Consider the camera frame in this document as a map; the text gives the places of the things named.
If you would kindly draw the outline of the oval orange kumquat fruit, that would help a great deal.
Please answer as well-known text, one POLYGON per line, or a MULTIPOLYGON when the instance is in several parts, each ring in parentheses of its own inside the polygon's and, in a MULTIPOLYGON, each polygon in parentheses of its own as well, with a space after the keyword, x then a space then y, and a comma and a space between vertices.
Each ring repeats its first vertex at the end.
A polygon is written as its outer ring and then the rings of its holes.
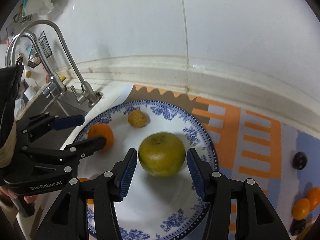
POLYGON ((90 180, 89 180, 89 179, 87 179, 87 178, 78 178, 78 180, 79 180, 80 182, 90 181, 90 180))

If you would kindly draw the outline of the blue white patterned plate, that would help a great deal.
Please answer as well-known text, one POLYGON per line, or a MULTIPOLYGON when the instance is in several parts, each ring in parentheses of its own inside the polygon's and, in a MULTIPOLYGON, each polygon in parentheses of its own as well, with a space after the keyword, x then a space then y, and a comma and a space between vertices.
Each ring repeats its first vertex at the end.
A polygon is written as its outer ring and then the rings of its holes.
MULTIPOLYGON (((130 148, 139 149, 156 133, 175 135, 186 150, 194 148, 202 161, 218 170, 217 155, 205 127, 178 106, 155 100, 129 101, 97 115, 84 126, 76 141, 87 138, 95 124, 108 125, 112 147, 80 162, 78 174, 93 179, 124 159, 130 148)), ((127 196, 114 205, 123 239, 183 239, 204 219, 208 204, 196 193, 190 172, 183 164, 176 174, 156 175, 137 164, 127 196)))

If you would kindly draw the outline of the dark plum near oranges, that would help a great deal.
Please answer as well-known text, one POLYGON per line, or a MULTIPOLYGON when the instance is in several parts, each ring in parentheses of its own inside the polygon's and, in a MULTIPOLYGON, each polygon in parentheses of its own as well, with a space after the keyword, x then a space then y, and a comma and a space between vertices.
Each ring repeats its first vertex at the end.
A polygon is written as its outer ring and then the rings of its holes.
POLYGON ((291 226, 290 226, 291 236, 299 235, 300 233, 303 232, 305 227, 306 227, 306 220, 305 219, 301 219, 301 220, 293 219, 291 226))

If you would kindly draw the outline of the large chrome kitchen faucet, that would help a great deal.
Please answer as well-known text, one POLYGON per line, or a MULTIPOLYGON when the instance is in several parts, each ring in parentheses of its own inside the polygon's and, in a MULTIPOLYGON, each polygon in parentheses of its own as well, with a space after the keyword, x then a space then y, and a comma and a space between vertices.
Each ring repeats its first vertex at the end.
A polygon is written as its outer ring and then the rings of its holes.
POLYGON ((45 32, 42 31, 40 36, 37 37, 32 31, 26 30, 21 37, 28 38, 31 41, 29 56, 27 57, 27 66, 34 69, 39 64, 42 64, 49 76, 49 82, 43 90, 43 94, 50 94, 54 91, 57 91, 59 95, 63 94, 67 89, 47 60, 53 53, 45 32))

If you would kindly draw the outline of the small orange front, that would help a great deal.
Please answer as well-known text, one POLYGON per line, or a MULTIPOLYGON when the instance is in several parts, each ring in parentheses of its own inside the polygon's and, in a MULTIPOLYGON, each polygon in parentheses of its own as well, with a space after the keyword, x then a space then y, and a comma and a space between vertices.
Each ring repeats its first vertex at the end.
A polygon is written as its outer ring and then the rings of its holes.
POLYGON ((295 220, 303 220, 307 217, 310 211, 310 201, 307 198, 302 198, 295 203, 292 209, 292 217, 295 220))

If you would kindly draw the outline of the small yellow-brown fruit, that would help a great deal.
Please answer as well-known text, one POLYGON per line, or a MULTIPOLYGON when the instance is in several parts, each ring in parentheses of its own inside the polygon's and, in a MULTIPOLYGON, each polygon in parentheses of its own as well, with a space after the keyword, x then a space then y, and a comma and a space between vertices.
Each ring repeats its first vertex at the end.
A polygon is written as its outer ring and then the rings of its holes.
POLYGON ((147 117, 142 111, 133 110, 128 114, 128 122, 133 127, 141 128, 147 124, 147 117))

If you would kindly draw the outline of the thin chrome water tap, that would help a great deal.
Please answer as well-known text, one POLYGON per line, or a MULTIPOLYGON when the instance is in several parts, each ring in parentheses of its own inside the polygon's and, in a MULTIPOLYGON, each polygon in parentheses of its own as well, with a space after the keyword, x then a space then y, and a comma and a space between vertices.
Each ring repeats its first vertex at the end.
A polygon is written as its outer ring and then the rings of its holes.
POLYGON ((36 20, 35 22, 27 25, 26 27, 24 27, 16 36, 14 36, 12 38, 12 41, 9 43, 9 46, 7 48, 7 52, 6 52, 6 56, 5 56, 5 66, 9 67, 12 66, 12 64, 15 62, 15 50, 16 50, 16 46, 17 46, 17 42, 19 41, 19 39, 21 38, 21 35, 26 31, 29 30, 31 27, 34 27, 36 25, 41 25, 41 24, 45 24, 48 25, 50 27, 52 27, 54 29, 54 31, 56 32, 59 41, 61 43, 61 46, 65 52, 65 55, 67 56, 67 59, 71 65, 71 67, 73 68, 76 76, 78 77, 80 83, 81 83, 81 89, 82 89, 82 94, 81 95, 77 95, 75 93, 76 96, 76 100, 78 101, 78 103, 82 103, 83 101, 88 101, 88 105, 90 107, 93 107, 94 105, 96 105, 99 100, 100 100, 100 96, 97 92, 95 92, 93 90, 93 88, 91 87, 91 85, 84 80, 82 74, 80 73, 79 68, 77 67, 69 49, 67 46, 67 43, 65 42, 65 39, 63 37, 63 34, 60 30, 60 28, 52 21, 49 20, 36 20))

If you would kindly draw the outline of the small orange back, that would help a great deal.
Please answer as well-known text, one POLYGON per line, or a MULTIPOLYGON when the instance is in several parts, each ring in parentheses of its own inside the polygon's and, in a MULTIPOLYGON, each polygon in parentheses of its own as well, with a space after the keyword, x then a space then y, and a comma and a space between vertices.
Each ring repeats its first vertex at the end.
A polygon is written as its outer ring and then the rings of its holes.
POLYGON ((320 202, 320 187, 313 187, 306 195, 310 202, 310 211, 313 211, 320 202))

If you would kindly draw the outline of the small orange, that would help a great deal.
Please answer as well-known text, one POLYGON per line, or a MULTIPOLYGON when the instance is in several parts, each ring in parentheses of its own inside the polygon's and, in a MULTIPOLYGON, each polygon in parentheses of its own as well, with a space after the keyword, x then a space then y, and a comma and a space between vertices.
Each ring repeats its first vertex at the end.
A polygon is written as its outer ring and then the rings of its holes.
POLYGON ((320 202, 320 187, 313 187, 306 195, 310 202, 310 211, 313 211, 320 202))
POLYGON ((310 201, 307 198, 302 198, 295 203, 292 209, 292 217, 295 220, 303 220, 307 217, 310 211, 310 201))

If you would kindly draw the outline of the stainless steel sink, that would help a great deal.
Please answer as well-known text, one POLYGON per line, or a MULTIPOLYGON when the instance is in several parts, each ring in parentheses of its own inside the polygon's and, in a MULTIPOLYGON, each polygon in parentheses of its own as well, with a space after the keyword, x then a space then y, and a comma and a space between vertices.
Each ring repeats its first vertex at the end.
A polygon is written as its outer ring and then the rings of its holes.
POLYGON ((18 149, 60 149, 75 128, 71 125, 75 117, 86 116, 90 110, 87 102, 77 103, 72 92, 48 98, 40 93, 17 121, 18 149))

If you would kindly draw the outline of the round orange tangerine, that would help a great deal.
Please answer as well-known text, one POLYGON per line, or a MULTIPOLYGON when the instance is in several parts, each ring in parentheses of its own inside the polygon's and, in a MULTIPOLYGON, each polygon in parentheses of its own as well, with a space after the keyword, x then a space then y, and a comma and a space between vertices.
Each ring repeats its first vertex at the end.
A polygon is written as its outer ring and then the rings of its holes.
POLYGON ((106 145, 99 150, 100 152, 105 152, 114 145, 114 134, 112 132, 112 129, 107 124, 94 124, 87 133, 88 139, 99 136, 102 136, 106 139, 106 145))

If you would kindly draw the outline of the colourful patterned table mat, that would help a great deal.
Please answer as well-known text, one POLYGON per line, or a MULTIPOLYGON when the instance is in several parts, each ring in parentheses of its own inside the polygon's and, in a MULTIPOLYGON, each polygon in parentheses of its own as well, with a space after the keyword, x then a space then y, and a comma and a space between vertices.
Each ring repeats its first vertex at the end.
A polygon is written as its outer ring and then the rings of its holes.
MULTIPOLYGON (((125 89, 117 104, 137 100, 167 102, 199 120, 212 139, 219 171, 234 180, 254 179, 287 229, 295 203, 319 186, 319 140, 296 128, 226 103, 139 85, 125 89), (297 152, 308 159, 302 170, 292 167, 297 152)), ((205 223, 204 217, 183 239, 200 239, 205 223)))

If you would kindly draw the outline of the green apple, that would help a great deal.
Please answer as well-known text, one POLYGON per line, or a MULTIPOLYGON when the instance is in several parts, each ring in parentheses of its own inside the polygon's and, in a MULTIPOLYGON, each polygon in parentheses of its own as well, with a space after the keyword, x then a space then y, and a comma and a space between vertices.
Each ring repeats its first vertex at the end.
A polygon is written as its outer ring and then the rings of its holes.
POLYGON ((142 168, 154 177, 176 175, 185 161, 185 146, 175 134, 155 133, 139 146, 138 158, 142 168))

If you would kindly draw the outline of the dark plum far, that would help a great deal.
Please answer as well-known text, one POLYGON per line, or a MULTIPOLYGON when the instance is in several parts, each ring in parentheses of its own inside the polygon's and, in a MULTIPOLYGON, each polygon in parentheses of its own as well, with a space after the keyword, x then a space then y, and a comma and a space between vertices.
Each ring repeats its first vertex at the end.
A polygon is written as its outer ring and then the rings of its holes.
POLYGON ((308 162, 307 156, 304 152, 297 152, 292 160, 292 167, 296 170, 302 170, 306 167, 308 162))

